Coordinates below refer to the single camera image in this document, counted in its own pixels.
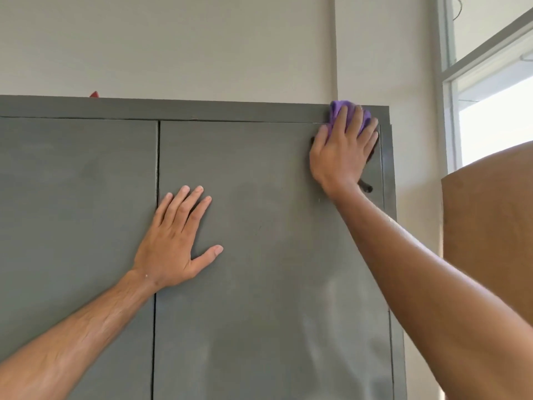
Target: wire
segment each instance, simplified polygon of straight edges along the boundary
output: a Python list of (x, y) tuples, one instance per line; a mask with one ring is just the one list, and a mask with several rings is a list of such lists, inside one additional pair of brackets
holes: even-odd
[(459, 9), (459, 13), (457, 14), (457, 16), (454, 18), (454, 21), (458, 19), (461, 13), (463, 12), (463, 2), (461, 0), (457, 0), (457, 1), (459, 1), (459, 5), (461, 6), (461, 8)]

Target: finger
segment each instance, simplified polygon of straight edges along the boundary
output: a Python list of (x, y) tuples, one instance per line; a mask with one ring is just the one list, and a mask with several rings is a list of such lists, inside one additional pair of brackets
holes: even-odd
[(189, 218), (187, 219), (187, 222), (185, 223), (183, 233), (185, 233), (192, 242), (194, 242), (196, 232), (198, 231), (198, 226), (200, 225), (200, 221), (202, 220), (202, 217), (205, 214), (207, 208), (209, 207), (211, 201), (212, 199), (210, 196), (206, 197), (205, 199), (202, 199), (198, 206), (191, 212)]
[(165, 216), (165, 212), (169, 207), (170, 202), (172, 202), (172, 194), (168, 193), (157, 207), (154, 219), (152, 220), (152, 225), (161, 226), (161, 222), (163, 221), (163, 217)]
[(199, 272), (211, 264), (222, 251), (224, 251), (224, 248), (221, 245), (216, 245), (209, 248), (201, 256), (192, 260), (189, 264), (190, 269), (187, 270), (189, 278), (197, 276)]
[(363, 149), (364, 158), (368, 158), (370, 153), (372, 152), (372, 149), (376, 145), (377, 139), (379, 137), (379, 133), (374, 132), (372, 136), (370, 137), (370, 140), (366, 144), (366, 146)]
[(357, 144), (359, 146), (361, 146), (361, 147), (365, 147), (367, 145), (368, 141), (370, 140), (370, 138), (372, 137), (372, 135), (374, 134), (374, 131), (376, 130), (376, 127), (377, 127), (377, 119), (376, 118), (372, 118), (372, 120), (370, 120), (370, 123), (368, 124), (368, 126), (363, 129), (363, 131), (361, 132), (361, 134), (357, 138)]
[(322, 148), (326, 144), (326, 140), (328, 138), (328, 127), (326, 125), (322, 125), (318, 129), (318, 133), (315, 136), (315, 141), (313, 142), (313, 146), (311, 146), (311, 153), (312, 155), (320, 154), (322, 151)]
[(346, 137), (350, 140), (356, 140), (359, 135), (359, 131), (363, 125), (363, 108), (361, 105), (356, 106), (356, 112), (353, 114), (352, 121), (348, 125), (348, 130), (346, 131)]
[(189, 193), (190, 188), (186, 185), (180, 188), (174, 199), (169, 205), (169, 208), (167, 209), (165, 213), (165, 218), (163, 220), (163, 224), (166, 227), (170, 227), (172, 225), (172, 222), (174, 222), (174, 218), (176, 217), (177, 209), (180, 207), (183, 200), (187, 197), (187, 194)]
[(346, 130), (346, 117), (348, 115), (348, 107), (342, 106), (341, 111), (337, 115), (335, 124), (333, 125), (333, 131), (331, 138), (336, 140), (342, 140), (344, 137), (344, 131)]
[(198, 200), (202, 192), (203, 187), (198, 186), (193, 192), (191, 192), (187, 199), (183, 201), (180, 207), (177, 208), (176, 217), (174, 219), (174, 223), (172, 223), (172, 227), (176, 228), (176, 230), (178, 231), (183, 230), (185, 222), (187, 222), (187, 218), (191, 213), (191, 209), (193, 206), (195, 206), (196, 201)]

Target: forearm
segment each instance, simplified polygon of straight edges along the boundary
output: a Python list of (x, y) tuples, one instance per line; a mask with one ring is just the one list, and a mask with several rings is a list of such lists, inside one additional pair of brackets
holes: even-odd
[(117, 285), (0, 364), (0, 398), (61, 400), (154, 293), (130, 271)]
[(334, 199), (390, 308), (454, 398), (533, 396), (532, 330), (353, 188)]

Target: purple cloth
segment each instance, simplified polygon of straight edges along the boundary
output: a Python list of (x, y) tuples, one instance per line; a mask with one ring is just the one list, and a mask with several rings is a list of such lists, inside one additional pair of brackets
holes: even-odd
[[(348, 116), (346, 117), (346, 129), (344, 129), (344, 132), (348, 130), (348, 126), (350, 125), (350, 122), (352, 121), (353, 114), (356, 113), (356, 105), (353, 102), (332, 101), (330, 103), (330, 123), (328, 124), (328, 138), (330, 137), (331, 132), (333, 130), (333, 125), (335, 123), (335, 120), (337, 119), (337, 115), (341, 111), (341, 108), (343, 106), (348, 107)], [(359, 129), (358, 134), (361, 134), (363, 129), (368, 126), (371, 119), (372, 119), (372, 115), (370, 114), (370, 111), (367, 109), (363, 109), (363, 124), (361, 128)]]

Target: hand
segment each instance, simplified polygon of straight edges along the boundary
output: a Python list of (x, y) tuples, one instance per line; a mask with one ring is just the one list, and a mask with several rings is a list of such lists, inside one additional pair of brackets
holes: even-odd
[(191, 259), (196, 231), (211, 197), (204, 198), (191, 212), (203, 188), (197, 187), (187, 197), (189, 190), (182, 187), (174, 199), (171, 193), (165, 195), (135, 255), (133, 270), (152, 282), (156, 291), (194, 278), (223, 250), (216, 245)]
[(376, 118), (358, 137), (363, 124), (363, 109), (359, 106), (345, 133), (347, 113), (348, 109), (342, 107), (329, 140), (326, 125), (320, 127), (309, 154), (311, 173), (332, 200), (347, 191), (360, 191), (357, 181), (378, 138)]

